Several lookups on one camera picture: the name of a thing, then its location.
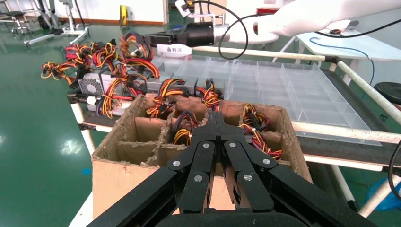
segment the blue plastic bag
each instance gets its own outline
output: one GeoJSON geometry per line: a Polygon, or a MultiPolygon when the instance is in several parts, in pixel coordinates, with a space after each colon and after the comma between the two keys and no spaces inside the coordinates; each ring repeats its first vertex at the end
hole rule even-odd
{"type": "MultiPolygon", "coordinates": [[[[383,178],[382,180],[376,182],[373,184],[369,190],[367,191],[366,195],[366,201],[367,202],[370,197],[373,196],[373,194],[380,188],[380,186],[387,180],[386,178],[383,178]]],[[[398,184],[395,189],[400,193],[401,190],[401,183],[398,184]]],[[[400,209],[401,208],[401,201],[395,197],[393,192],[391,192],[380,204],[379,206],[376,207],[376,210],[393,210],[393,209],[400,209]]]]}

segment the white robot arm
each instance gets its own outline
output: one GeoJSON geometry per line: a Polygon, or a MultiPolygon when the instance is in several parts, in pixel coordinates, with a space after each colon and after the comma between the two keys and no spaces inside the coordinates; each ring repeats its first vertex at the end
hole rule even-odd
{"type": "MultiPolygon", "coordinates": [[[[296,0],[274,15],[243,20],[250,44],[274,42],[279,35],[295,36],[320,31],[329,24],[401,8],[401,0],[296,0]],[[257,22],[258,35],[253,32],[257,22]]],[[[227,33],[229,41],[245,43],[243,27],[236,23],[227,33]]]]}
{"type": "MultiPolygon", "coordinates": [[[[218,5],[205,0],[201,0],[201,2],[218,5]]],[[[200,3],[200,1],[178,0],[175,5],[183,17],[215,17],[213,13],[192,14],[188,6],[195,3],[200,3]]],[[[274,15],[248,17],[242,22],[248,33],[249,44],[265,44],[276,41],[280,35],[295,36],[301,33],[320,31],[336,21],[397,8],[401,8],[401,0],[295,0],[283,6],[274,15]],[[256,23],[258,34],[253,32],[256,23]]],[[[156,47],[157,44],[185,44],[195,47],[214,45],[222,41],[246,43],[244,26],[241,23],[233,22],[231,28],[227,30],[229,28],[227,24],[188,23],[180,29],[140,35],[137,37],[137,42],[153,47],[156,47]]]]}

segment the label sign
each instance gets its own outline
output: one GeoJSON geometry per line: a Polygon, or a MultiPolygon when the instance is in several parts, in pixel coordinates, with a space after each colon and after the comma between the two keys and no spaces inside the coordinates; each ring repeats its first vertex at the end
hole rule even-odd
{"type": "Polygon", "coordinates": [[[182,57],[192,54],[192,48],[184,44],[157,45],[157,54],[166,57],[182,57]]]}

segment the blue cable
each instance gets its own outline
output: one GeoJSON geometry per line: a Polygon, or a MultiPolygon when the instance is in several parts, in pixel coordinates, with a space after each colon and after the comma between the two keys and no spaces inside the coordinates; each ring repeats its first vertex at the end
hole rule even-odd
{"type": "Polygon", "coordinates": [[[330,45],[318,44],[317,42],[312,41],[313,39],[319,39],[319,38],[318,38],[318,37],[312,37],[312,38],[309,39],[309,41],[310,41],[311,43],[316,44],[316,45],[319,45],[319,46],[333,47],[333,48],[346,49],[346,50],[353,50],[353,51],[358,51],[359,53],[365,55],[365,56],[370,60],[370,62],[372,63],[372,71],[373,71],[373,72],[372,72],[372,78],[370,79],[370,83],[369,83],[369,85],[372,85],[373,78],[375,77],[375,64],[373,63],[373,60],[369,57],[369,55],[367,55],[367,54],[366,54],[365,52],[363,52],[363,51],[360,51],[360,50],[357,50],[357,49],[354,49],[354,48],[350,48],[350,47],[330,46],[330,45]]]}

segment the white table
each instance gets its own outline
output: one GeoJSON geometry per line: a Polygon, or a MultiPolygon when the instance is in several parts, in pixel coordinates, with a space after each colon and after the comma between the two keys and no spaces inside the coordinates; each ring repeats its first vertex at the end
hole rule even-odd
{"type": "MultiPolygon", "coordinates": [[[[356,35],[359,34],[358,31],[347,31],[344,35],[356,35]]],[[[340,48],[324,47],[316,45],[309,41],[310,38],[317,37],[314,41],[331,46],[340,47],[350,47],[360,51],[365,52],[374,61],[401,61],[401,50],[385,44],[379,40],[376,40],[367,35],[358,36],[354,38],[331,38],[317,33],[305,33],[297,35],[296,38],[299,40],[299,51],[298,53],[303,53],[305,47],[315,55],[324,56],[336,56],[344,59],[352,59],[350,67],[356,70],[360,60],[366,60],[367,57],[357,51],[344,50],[340,48]]],[[[351,78],[348,75],[344,76],[344,82],[349,84],[351,78]]]]}

